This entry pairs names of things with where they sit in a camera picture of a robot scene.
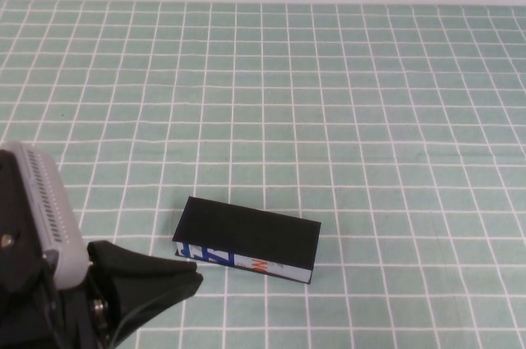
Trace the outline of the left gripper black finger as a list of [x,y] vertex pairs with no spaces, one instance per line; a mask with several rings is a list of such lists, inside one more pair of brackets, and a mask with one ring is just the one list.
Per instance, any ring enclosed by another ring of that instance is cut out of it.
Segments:
[[198,281],[194,262],[163,259],[116,246],[109,241],[93,241],[87,246],[93,266],[90,271],[101,282],[115,278],[160,280],[175,279],[177,282]]
[[138,328],[194,296],[203,282],[197,272],[111,280],[111,344],[120,345]]

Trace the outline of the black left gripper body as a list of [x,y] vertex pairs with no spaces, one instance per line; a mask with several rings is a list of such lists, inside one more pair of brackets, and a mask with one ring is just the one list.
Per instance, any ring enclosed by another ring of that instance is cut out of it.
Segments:
[[58,290],[48,278],[1,280],[2,348],[117,348],[120,282],[87,278]]

